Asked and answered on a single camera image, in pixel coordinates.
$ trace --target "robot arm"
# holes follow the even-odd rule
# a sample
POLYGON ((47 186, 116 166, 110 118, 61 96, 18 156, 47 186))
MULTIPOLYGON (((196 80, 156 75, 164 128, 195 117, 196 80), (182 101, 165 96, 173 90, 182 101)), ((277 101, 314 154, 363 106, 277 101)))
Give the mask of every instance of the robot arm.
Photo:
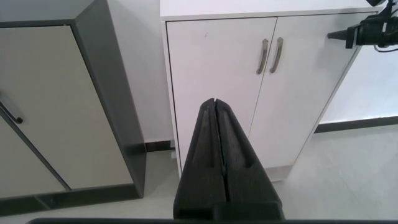
MULTIPOLYGON (((382 4, 385 0, 367 0, 372 6, 382 4)), ((377 45, 384 48, 398 44, 398 17, 393 16, 398 11, 398 0, 388 0, 386 8, 377 15, 368 16, 355 26, 346 30, 328 34, 329 39, 346 41, 346 48, 352 49, 356 45, 377 45)))

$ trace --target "gray cabinet door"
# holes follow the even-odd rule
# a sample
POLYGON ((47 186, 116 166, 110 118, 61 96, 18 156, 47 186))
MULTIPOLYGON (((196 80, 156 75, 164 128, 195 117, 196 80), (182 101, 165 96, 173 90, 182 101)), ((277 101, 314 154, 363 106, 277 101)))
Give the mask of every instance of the gray cabinet door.
POLYGON ((0 117, 0 198, 65 190, 0 117))
POLYGON ((3 28, 0 49, 0 91, 62 179, 72 189, 132 183, 71 28, 3 28))

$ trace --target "black baseboard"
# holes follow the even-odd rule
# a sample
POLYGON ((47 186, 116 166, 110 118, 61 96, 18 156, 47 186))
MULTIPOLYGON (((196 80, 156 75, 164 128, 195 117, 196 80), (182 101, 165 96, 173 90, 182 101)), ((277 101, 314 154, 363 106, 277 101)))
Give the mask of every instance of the black baseboard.
POLYGON ((175 147, 171 147, 171 141, 146 142, 145 147, 147 149, 147 152, 175 149, 175 147))
POLYGON ((0 217, 140 198, 134 184, 0 199, 0 217))
POLYGON ((398 124, 398 116, 319 124, 315 130, 315 133, 343 131, 343 130, 358 129, 358 128, 372 128, 372 127, 394 125, 394 124, 398 124))

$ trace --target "cabinet top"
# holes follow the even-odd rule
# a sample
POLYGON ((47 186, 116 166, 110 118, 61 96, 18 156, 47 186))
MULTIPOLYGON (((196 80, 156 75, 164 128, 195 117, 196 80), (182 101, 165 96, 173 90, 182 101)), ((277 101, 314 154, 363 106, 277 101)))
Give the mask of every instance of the cabinet top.
POLYGON ((49 26, 75 20, 94 0, 1 0, 0 27, 49 26))
POLYGON ((162 21, 377 12, 366 0, 161 0, 162 21))

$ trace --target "cabinet base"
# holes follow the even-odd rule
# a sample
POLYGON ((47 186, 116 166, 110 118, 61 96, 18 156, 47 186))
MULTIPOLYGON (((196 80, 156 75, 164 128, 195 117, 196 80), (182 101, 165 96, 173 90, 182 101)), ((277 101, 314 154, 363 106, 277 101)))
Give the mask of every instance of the cabinet base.
POLYGON ((265 168, 267 176, 271 182, 284 180, 292 170, 293 165, 265 168))
POLYGON ((134 184, 0 199, 0 217, 140 198, 134 184))

